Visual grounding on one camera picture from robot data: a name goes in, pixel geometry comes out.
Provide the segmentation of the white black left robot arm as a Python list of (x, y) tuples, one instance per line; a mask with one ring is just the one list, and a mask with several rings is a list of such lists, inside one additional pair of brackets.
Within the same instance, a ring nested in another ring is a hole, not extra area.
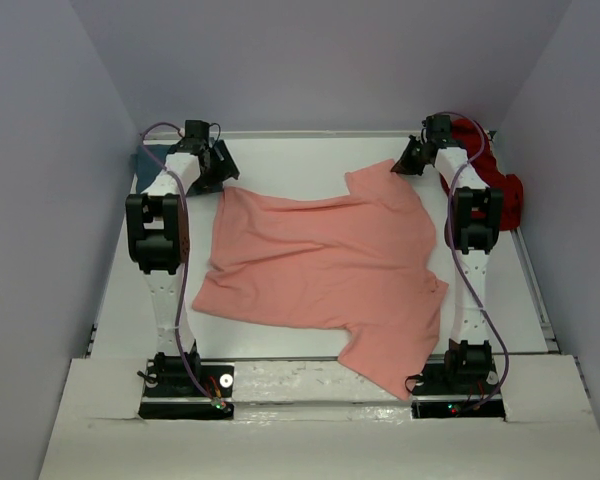
[(140, 134), (139, 147), (157, 166), (153, 180), (125, 200), (127, 245), (149, 288), (157, 348), (138, 376), (149, 388), (168, 388), (178, 394), (193, 392), (220, 405), (217, 388), (201, 384), (201, 362), (196, 338), (184, 306), (189, 274), (189, 194), (222, 190), (240, 171), (220, 135), (217, 123), (187, 120), (182, 128), (157, 122)]

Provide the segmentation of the pink t-shirt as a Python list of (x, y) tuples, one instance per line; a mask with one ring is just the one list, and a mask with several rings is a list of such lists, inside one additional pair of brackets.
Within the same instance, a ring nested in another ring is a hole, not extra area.
[(439, 340), (448, 286), (436, 230), (391, 161), (349, 172), (344, 196), (299, 201), (229, 187), (194, 310), (260, 325), (339, 329), (346, 368), (407, 399)]

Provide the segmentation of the crumpled red t-shirt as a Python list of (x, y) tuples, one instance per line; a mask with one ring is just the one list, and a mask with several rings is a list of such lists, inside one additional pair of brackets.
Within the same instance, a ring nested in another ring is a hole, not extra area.
[(462, 118), (453, 120), (452, 137), (465, 147), (469, 158), (483, 147), (482, 153), (472, 161), (472, 165), (489, 187), (503, 192), (504, 204), (500, 230), (517, 229), (521, 224), (524, 206), (524, 188), (521, 180), (514, 174), (503, 174), (498, 169), (487, 134), (480, 128), (476, 128), (469, 120)]

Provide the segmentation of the folded teal t-shirt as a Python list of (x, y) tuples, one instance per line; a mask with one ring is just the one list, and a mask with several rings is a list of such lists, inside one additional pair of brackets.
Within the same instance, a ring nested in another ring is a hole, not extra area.
[(171, 146), (168, 144), (153, 144), (138, 146), (132, 155), (136, 175), (136, 186), (131, 191), (134, 195), (142, 194), (162, 172), (162, 168), (153, 160), (156, 157), (160, 164), (166, 163), (166, 157)]

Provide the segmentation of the white table edge rail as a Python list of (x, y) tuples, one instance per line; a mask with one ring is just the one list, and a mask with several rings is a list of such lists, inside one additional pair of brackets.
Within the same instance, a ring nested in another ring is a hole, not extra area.
[(421, 130), (295, 130), (295, 131), (222, 131), (225, 140), (244, 139), (311, 139), (311, 138), (394, 138), (419, 136)]

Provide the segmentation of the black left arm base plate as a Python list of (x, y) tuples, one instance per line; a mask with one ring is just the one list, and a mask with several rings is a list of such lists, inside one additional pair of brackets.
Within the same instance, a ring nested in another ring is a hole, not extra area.
[(149, 363), (137, 375), (144, 382), (142, 419), (224, 421), (234, 417), (235, 368), (231, 364), (203, 362), (197, 380), (200, 388), (181, 365), (160, 371)]

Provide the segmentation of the aluminium front rail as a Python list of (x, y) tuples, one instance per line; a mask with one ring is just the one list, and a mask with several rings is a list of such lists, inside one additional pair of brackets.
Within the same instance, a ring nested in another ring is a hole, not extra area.
[(315, 361), (315, 362), (329, 362), (336, 361), (337, 356), (282, 356), (282, 357), (272, 357), (272, 356), (264, 356), (264, 357), (201, 357), (202, 362), (220, 362), (220, 363), (229, 363), (229, 362), (255, 362), (255, 361), (279, 361), (279, 362), (292, 362), (292, 361)]

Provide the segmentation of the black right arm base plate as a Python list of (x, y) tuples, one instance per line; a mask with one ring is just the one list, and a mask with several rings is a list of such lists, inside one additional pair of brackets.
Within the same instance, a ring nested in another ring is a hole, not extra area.
[(498, 382), (494, 366), (474, 380), (452, 382), (446, 377), (442, 363), (428, 363), (422, 373), (405, 381), (410, 393), (411, 416), (415, 420), (504, 419), (502, 396), (499, 392), (493, 393)]

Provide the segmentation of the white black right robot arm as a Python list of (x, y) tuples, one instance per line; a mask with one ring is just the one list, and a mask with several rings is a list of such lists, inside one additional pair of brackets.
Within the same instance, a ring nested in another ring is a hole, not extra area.
[(493, 371), (490, 336), (497, 341), (493, 321), (485, 305), (487, 266), (500, 234), (504, 194), (480, 177), (474, 161), (486, 147), (482, 128), (469, 122), (478, 134), (479, 147), (470, 154), (453, 137), (451, 112), (439, 112), (423, 122), (421, 135), (410, 136), (394, 173), (421, 175), (432, 166), (448, 187), (444, 238), (455, 267), (454, 321), (440, 373), (427, 371), (416, 377), (423, 387), (429, 379), (446, 392), (462, 395), (484, 385)]

